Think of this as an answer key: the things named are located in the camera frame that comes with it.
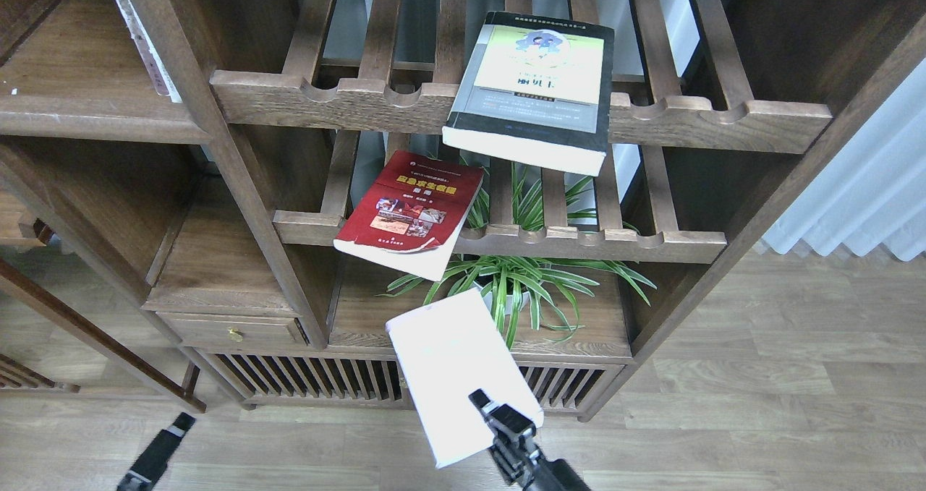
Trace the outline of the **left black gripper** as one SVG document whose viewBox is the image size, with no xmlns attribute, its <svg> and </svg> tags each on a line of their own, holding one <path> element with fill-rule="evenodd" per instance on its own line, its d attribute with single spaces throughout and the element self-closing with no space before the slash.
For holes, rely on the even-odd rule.
<svg viewBox="0 0 926 491">
<path fill-rule="evenodd" d="M 168 461 L 192 429 L 196 418 L 179 413 L 172 425 L 161 430 L 136 459 L 116 486 L 116 490 L 153 490 L 168 467 Z"/>
</svg>

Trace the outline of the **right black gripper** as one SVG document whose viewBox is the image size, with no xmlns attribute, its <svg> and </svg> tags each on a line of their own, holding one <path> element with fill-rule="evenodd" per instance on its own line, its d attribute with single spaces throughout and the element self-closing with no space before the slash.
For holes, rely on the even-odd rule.
<svg viewBox="0 0 926 491">
<path fill-rule="evenodd" d="M 523 490 L 588 490 L 565 459 L 549 461 L 535 442 L 535 423 L 511 406 L 489 398 L 483 389 L 467 397 L 495 433 L 488 452 L 508 485 Z"/>
</svg>

